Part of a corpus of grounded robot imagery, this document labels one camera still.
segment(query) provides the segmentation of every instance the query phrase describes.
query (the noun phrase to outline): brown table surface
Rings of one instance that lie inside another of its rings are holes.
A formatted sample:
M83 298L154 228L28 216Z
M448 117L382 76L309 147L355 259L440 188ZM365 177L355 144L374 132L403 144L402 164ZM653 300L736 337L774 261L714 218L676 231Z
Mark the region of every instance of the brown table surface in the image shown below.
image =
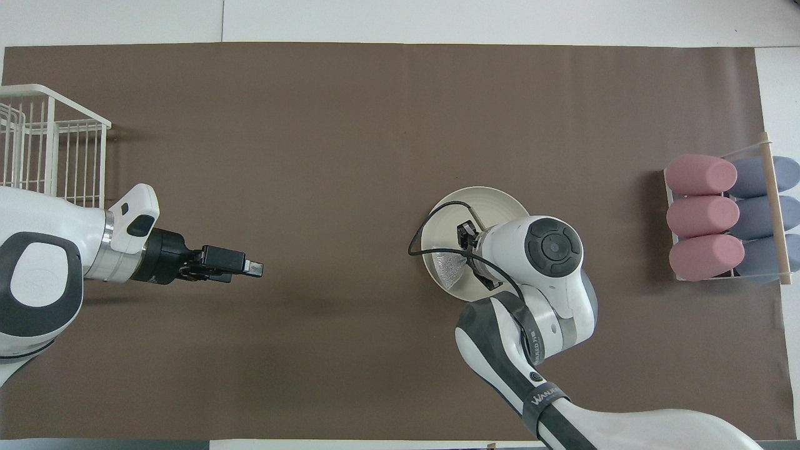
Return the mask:
M794 438L777 284L674 281L660 170L763 123L752 49L226 43L17 47L106 116L109 194L263 279L89 282L2 390L2 437L524 440L461 360L463 304L406 245L460 187L571 223L600 314L541 370L599 411L688 408Z

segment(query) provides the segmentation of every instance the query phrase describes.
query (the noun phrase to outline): black cable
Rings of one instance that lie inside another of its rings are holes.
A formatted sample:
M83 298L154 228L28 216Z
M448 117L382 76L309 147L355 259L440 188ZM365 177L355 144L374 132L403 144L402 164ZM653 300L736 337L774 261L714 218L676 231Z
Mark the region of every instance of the black cable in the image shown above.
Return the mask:
M505 271L503 271L500 267L498 267L497 264L492 263L491 261L489 261L486 258L483 258L481 256L475 255L471 251L464 251L464 250L455 249L455 248L431 248L431 249L419 250L419 251L411 250L412 248L414 248L414 244L422 236L422 229L425 228L425 225L428 224L430 219L436 213L440 212L445 207L452 206L452 205L461 205L461 206L465 207L466 209L470 210L470 213L472 212L472 207L468 203L459 202L459 201L442 203L441 205L436 207L433 211L430 212L430 214L428 215L427 219L425 219L425 221L422 222L422 225L419 226L419 229L417 230L417 233L414 235L414 238L408 244L408 254L409 254L409 256L428 255L430 253L454 253L456 255L464 256L467 259L477 259L478 261L484 263L485 265L487 265L487 266L493 268L495 271L497 271L497 273L500 274L501 277L506 279L508 281L508 283L511 285L511 287L514 288L514 290L517 292L517 295L519 296L519 299L524 300L525 297L522 296L522 290L519 288L517 283L513 279L511 279L510 275L508 275Z

